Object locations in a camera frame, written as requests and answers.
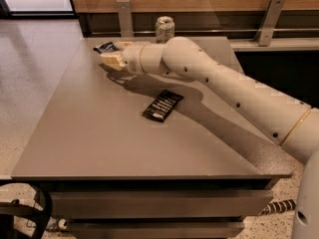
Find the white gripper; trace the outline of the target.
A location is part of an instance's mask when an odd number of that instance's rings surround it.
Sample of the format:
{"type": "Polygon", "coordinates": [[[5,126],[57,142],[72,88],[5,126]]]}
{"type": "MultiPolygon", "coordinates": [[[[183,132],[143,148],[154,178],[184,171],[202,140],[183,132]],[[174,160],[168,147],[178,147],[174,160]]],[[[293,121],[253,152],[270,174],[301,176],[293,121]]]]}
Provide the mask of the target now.
{"type": "Polygon", "coordinates": [[[142,63],[142,53],[148,45],[146,42],[121,41],[116,42],[115,46],[123,52],[103,53],[101,55],[103,63],[117,71],[127,69],[132,75],[143,75],[147,71],[142,63]]]}

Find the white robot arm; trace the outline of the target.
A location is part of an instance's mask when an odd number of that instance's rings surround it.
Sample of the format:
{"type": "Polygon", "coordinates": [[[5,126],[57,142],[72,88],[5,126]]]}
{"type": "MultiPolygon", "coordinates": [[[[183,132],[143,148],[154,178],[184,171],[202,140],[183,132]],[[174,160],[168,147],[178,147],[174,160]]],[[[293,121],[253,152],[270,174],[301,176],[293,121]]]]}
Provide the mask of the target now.
{"type": "Polygon", "coordinates": [[[319,111],[209,57],[192,40],[109,42],[103,63],[134,75],[179,75],[205,84],[304,164],[291,239],[319,238],[319,111]]]}

